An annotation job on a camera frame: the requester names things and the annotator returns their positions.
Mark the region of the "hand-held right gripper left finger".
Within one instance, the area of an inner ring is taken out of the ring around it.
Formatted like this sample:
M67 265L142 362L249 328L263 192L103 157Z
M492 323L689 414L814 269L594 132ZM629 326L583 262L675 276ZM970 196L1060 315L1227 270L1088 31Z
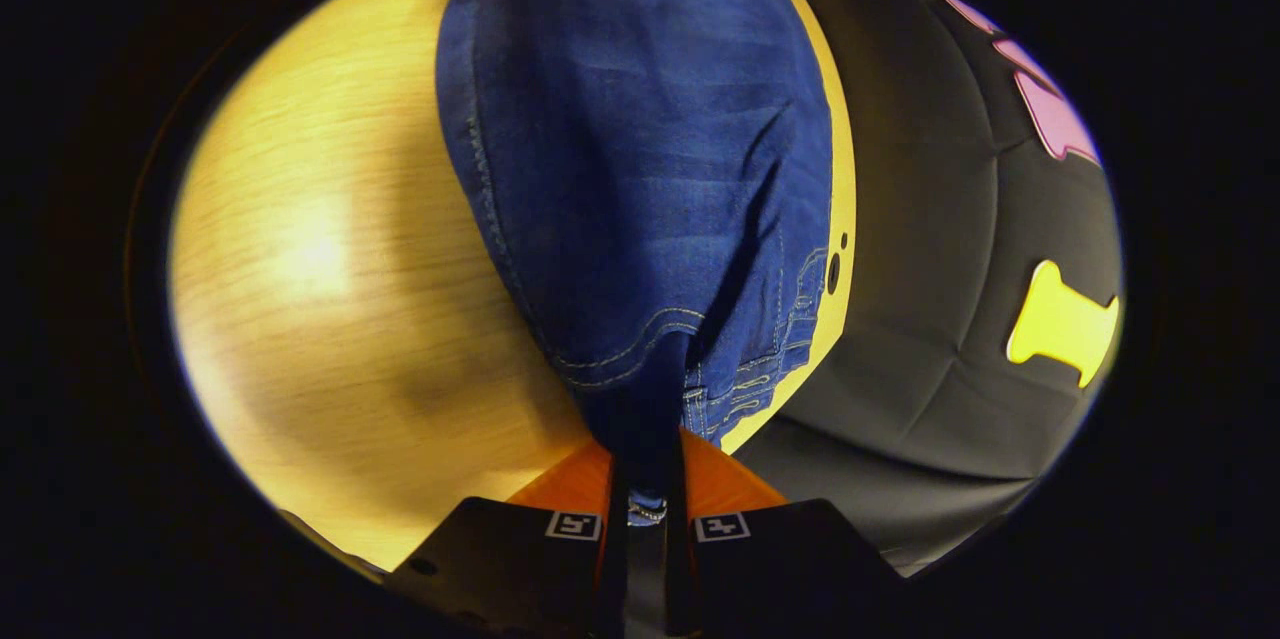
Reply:
M628 471L586 443L507 501L462 499L383 580L428 639L625 639Z

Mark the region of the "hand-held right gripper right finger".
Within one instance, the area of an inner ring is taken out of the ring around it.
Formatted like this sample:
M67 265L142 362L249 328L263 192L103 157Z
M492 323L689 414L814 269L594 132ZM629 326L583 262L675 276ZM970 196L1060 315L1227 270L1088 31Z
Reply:
M863 639L905 579L827 499L786 501L678 432L666 537L666 630L678 639Z

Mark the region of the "blue jeans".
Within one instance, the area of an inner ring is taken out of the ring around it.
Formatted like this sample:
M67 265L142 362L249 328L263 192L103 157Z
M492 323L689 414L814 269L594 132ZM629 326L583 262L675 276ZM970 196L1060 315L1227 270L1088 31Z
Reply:
M721 446L808 364L835 147L792 0L449 0L442 134L486 251L660 522L684 428Z

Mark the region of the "black backdrop cloth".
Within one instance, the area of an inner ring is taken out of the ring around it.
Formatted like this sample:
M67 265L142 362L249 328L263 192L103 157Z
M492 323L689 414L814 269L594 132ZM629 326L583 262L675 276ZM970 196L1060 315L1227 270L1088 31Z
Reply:
M964 0L806 0L844 85L842 336L737 456L897 572L993 531L1097 401L1126 303L1114 196L1065 93Z

